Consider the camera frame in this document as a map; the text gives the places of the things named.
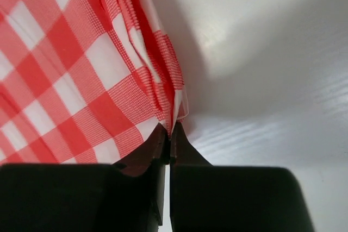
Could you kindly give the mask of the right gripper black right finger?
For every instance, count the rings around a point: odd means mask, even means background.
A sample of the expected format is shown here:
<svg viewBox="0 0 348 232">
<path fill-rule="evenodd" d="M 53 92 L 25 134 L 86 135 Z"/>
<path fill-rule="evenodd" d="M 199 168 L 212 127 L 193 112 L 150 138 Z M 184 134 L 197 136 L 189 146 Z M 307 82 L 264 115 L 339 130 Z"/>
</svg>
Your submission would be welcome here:
<svg viewBox="0 0 348 232">
<path fill-rule="evenodd" d="M 286 168 L 214 166 L 175 125 L 170 144 L 173 231 L 313 231 L 299 182 Z"/>
</svg>

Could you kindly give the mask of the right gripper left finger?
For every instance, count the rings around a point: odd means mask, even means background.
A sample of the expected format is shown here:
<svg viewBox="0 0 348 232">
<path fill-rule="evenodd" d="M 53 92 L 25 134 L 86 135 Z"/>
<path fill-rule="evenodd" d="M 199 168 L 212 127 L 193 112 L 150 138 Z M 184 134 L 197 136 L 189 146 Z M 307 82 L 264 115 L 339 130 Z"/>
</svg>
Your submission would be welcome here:
<svg viewBox="0 0 348 232">
<path fill-rule="evenodd" d="M 113 164 L 5 164 L 1 231 L 157 231 L 166 130 Z"/>
</svg>

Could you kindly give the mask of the red white checkered cloth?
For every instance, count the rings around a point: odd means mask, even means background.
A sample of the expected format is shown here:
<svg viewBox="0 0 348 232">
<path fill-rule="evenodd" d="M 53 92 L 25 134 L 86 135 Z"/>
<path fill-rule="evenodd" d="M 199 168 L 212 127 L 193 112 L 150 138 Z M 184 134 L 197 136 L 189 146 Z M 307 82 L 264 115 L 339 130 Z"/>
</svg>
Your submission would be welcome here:
<svg viewBox="0 0 348 232">
<path fill-rule="evenodd" d="M 1 163 L 112 163 L 187 114 L 152 0 L 1 0 Z"/>
</svg>

